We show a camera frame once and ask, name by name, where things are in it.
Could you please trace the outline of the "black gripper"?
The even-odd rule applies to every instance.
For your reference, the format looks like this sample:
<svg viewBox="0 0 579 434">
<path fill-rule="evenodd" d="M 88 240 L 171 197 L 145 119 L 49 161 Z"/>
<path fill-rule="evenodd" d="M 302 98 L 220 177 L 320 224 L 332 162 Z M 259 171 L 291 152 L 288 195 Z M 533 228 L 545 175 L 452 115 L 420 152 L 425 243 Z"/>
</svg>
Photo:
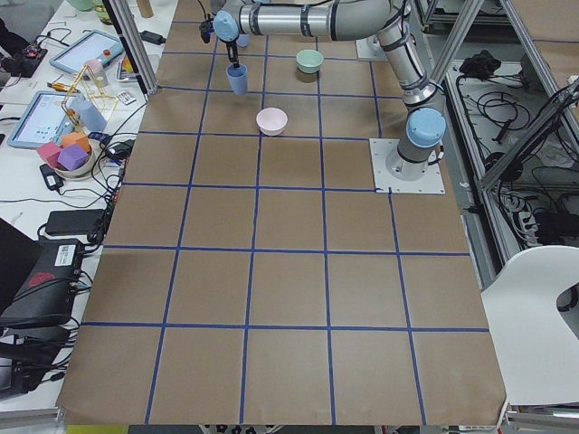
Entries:
<svg viewBox="0 0 579 434">
<path fill-rule="evenodd" d="M 219 40 L 228 44 L 228 59 L 234 68 L 239 68 L 238 54 L 238 24 L 231 15 L 215 15 L 207 18 L 199 25 L 199 31 L 203 43 L 209 43 L 211 36 L 215 34 Z"/>
</svg>

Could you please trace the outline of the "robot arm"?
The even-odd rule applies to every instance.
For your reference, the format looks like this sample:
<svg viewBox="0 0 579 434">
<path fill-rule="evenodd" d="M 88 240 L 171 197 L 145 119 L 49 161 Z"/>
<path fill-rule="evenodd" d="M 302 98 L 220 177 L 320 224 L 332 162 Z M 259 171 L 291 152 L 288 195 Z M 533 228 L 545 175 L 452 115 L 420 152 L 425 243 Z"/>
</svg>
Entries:
<svg viewBox="0 0 579 434">
<path fill-rule="evenodd" d="M 223 42 L 239 71 L 238 48 L 252 36 L 293 37 L 302 47 L 320 48 L 333 61 L 385 61 L 398 84 L 408 115 L 403 134 L 385 158 L 387 173 L 416 181 L 435 164 L 434 149 L 446 129 L 441 90 L 417 52 L 406 1 L 212 1 L 202 8 L 203 42 Z"/>
</svg>

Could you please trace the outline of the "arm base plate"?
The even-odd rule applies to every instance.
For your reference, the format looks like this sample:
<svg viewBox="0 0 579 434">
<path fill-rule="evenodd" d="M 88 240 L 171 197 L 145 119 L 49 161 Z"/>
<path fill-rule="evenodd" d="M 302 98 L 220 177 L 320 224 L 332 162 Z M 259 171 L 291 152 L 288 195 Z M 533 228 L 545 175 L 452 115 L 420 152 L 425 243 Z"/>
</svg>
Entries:
<svg viewBox="0 0 579 434">
<path fill-rule="evenodd" d="M 445 194 L 439 159 L 434 151 L 421 163 L 398 153 L 398 139 L 370 138 L 370 156 L 377 193 Z"/>
<path fill-rule="evenodd" d="M 356 53 L 360 61 L 387 61 L 384 50 L 375 37 L 356 40 Z"/>
</svg>

